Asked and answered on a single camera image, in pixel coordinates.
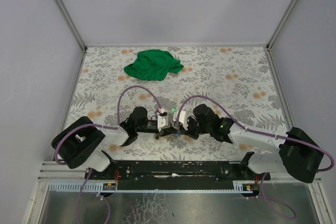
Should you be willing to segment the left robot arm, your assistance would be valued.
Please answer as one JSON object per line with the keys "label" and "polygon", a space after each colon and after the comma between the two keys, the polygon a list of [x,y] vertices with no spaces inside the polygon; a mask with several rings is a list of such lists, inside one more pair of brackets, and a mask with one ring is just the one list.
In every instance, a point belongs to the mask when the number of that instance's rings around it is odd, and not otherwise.
{"label": "left robot arm", "polygon": [[98,172],[113,163],[111,157],[99,145],[108,142],[116,146],[128,146],[138,138],[138,133],[151,133],[156,138],[176,134],[177,129],[169,122],[168,113],[160,110],[154,120],[148,119],[148,111],[136,107],[128,118],[117,127],[94,124],[82,116],[57,135],[51,146],[55,161],[70,169],[86,166]]}

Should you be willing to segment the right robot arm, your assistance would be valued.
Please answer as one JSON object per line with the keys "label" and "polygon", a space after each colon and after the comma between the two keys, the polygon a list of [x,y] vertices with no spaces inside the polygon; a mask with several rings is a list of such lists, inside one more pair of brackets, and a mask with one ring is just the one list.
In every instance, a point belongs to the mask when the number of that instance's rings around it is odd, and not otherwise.
{"label": "right robot arm", "polygon": [[191,116],[182,110],[176,114],[181,131],[193,139],[208,134],[218,142],[250,145],[265,153],[251,152],[244,160],[256,174],[288,173],[304,183],[313,182],[323,153],[318,145],[301,129],[293,127],[284,136],[244,126],[232,118],[221,118],[205,104],[198,105]]}

